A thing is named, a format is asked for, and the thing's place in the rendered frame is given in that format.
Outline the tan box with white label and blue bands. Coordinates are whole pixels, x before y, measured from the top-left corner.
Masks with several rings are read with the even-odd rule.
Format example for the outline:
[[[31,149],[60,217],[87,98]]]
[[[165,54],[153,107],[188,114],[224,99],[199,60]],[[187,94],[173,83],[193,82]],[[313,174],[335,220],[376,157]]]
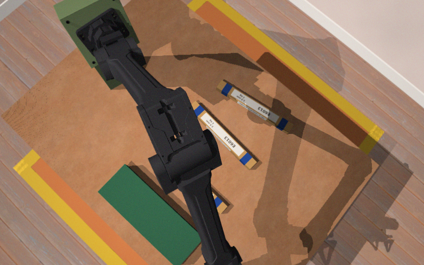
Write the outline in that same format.
[[[196,102],[192,107],[198,120],[248,169],[257,162]]]

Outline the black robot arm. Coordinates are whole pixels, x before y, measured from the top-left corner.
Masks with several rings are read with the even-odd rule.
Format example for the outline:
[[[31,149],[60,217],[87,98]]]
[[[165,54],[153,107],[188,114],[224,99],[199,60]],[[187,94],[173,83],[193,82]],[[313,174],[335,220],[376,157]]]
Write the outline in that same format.
[[[129,34],[113,8],[76,30],[106,81],[120,81],[137,103],[156,152],[148,158],[150,165],[166,195],[176,189],[184,194],[204,265],[242,265],[225,238],[212,194],[211,171],[222,165],[216,139],[202,130],[185,90],[164,87],[143,68],[143,53],[132,37],[125,39]]]

